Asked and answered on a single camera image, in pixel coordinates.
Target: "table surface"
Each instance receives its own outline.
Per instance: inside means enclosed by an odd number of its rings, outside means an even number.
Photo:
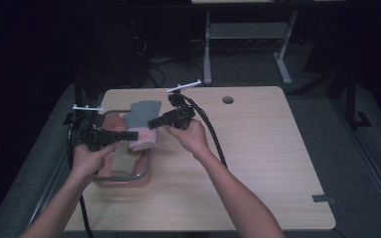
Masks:
[[[281,88],[197,87],[183,94],[208,115],[231,172],[266,203],[284,230],[334,227],[328,203],[313,200],[323,190]],[[234,102],[223,103],[224,96]],[[101,105],[106,110],[129,109],[141,100],[162,101],[160,115],[174,109],[166,89],[113,89]],[[163,128],[159,139],[149,184],[87,187],[83,196],[91,229],[235,230],[203,167]],[[78,206],[66,230],[83,229]]]

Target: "gray sponge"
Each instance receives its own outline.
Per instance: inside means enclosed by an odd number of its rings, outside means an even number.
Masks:
[[[131,112],[123,116],[126,128],[148,127],[148,121],[159,116],[161,107],[161,101],[140,101],[131,104]]]

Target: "black controller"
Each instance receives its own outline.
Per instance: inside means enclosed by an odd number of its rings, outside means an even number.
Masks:
[[[117,141],[137,141],[138,132],[104,131],[98,128],[88,128],[82,132],[82,141],[89,146],[90,151],[98,151],[100,146],[107,146]]]
[[[149,121],[148,127],[150,129],[156,129],[164,125],[171,125],[182,130],[188,128],[191,118],[195,115],[193,107],[186,104],[179,91],[169,95],[169,101],[172,106],[177,108],[164,113],[161,117]]]

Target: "black cord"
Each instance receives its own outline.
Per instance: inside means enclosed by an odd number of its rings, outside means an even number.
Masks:
[[[347,236],[345,236],[344,234],[342,234],[338,229],[336,229],[336,227],[333,227],[332,229],[336,234],[338,234],[341,238],[348,238]]]
[[[155,68],[155,67],[149,67],[148,69],[158,71],[163,76],[162,82],[160,84],[158,84],[157,81],[156,81],[156,78],[148,70],[148,78],[150,79],[151,82],[153,82],[154,87],[155,88],[159,88],[159,87],[163,86],[163,84],[166,81],[166,74],[162,70],[160,70],[158,68]]]
[[[222,150],[221,150],[221,146],[219,145],[218,138],[217,138],[217,136],[215,134],[214,128],[212,127],[212,124],[209,122],[209,119],[208,119],[208,116],[206,115],[206,113],[202,110],[202,108],[197,106],[196,103],[192,99],[190,99],[190,98],[188,98],[188,97],[186,97],[186,96],[184,96],[182,94],[178,94],[178,95],[180,95],[191,106],[193,106],[193,108],[196,110],[197,114],[199,114],[199,116],[202,118],[203,122],[206,124],[206,126],[208,127],[209,132],[212,135],[212,139],[214,140],[215,147],[216,147],[216,149],[218,151],[219,159],[221,160],[222,164],[225,165],[226,168],[228,168],[227,162],[225,161],[225,158],[224,158],[224,154],[222,153]]]
[[[73,137],[73,128],[75,127],[76,123],[78,123],[80,120],[82,120],[83,118],[85,118],[85,116],[79,116],[77,118],[75,118],[69,125],[69,129],[67,131],[67,140],[66,140],[66,147],[67,147],[67,161],[68,161],[68,164],[69,164],[69,169],[72,170],[72,164],[73,164],[73,141],[72,141],[72,137]],[[79,205],[81,207],[81,212],[82,212],[82,220],[84,222],[84,226],[85,226],[85,231],[86,231],[86,234],[88,236],[88,238],[93,238],[93,235],[92,235],[92,232],[91,232],[91,228],[89,226],[89,222],[88,222],[88,215],[86,213],[86,207],[85,207],[85,201],[84,201],[84,198],[83,196],[81,195],[81,197],[79,198]]]

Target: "person's left hand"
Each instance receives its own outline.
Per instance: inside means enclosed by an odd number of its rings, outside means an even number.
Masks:
[[[75,148],[70,176],[79,179],[85,185],[90,184],[95,172],[104,167],[104,157],[115,151],[119,146],[120,143],[116,142],[98,151],[91,152],[86,144],[78,145]]]

